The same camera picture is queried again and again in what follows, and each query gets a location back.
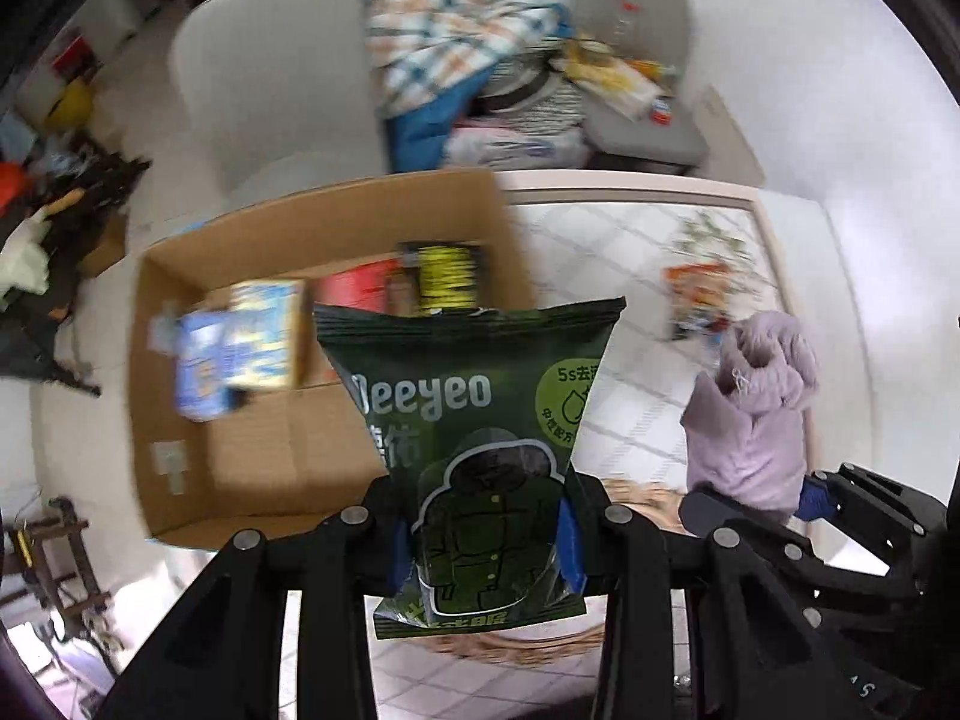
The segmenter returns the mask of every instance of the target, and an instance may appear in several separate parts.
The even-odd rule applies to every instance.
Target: green snack bag
[[[376,615],[475,632],[582,613],[555,545],[570,453],[623,298],[389,317],[317,305],[323,351],[400,492],[414,569]],[[411,632],[378,635],[411,635]]]

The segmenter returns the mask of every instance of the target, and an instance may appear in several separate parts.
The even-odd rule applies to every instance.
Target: purple cloth
[[[800,322],[769,311],[733,324],[716,379],[697,376],[680,418],[686,484],[776,514],[793,514],[806,472],[802,410],[817,391],[817,362]]]

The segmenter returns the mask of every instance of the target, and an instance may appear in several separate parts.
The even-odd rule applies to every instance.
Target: brown box
[[[402,241],[477,241],[491,302],[534,306],[493,174],[443,170],[294,194],[150,247],[136,284],[128,366],[133,471],[147,528],[175,546],[219,549],[236,531],[268,538],[313,528],[358,503],[385,472],[339,382],[251,394],[198,424],[174,409],[171,317],[238,281],[312,276]]]
[[[127,217],[111,211],[100,240],[90,254],[77,264],[80,275],[96,278],[127,256]]]

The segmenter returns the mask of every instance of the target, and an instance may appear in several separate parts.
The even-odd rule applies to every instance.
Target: striped fabric
[[[534,0],[366,0],[367,48],[392,119],[552,34],[560,13]]]

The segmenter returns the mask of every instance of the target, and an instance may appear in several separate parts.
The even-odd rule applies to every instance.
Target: orange object
[[[0,214],[16,197],[30,189],[30,178],[16,162],[0,162]]]

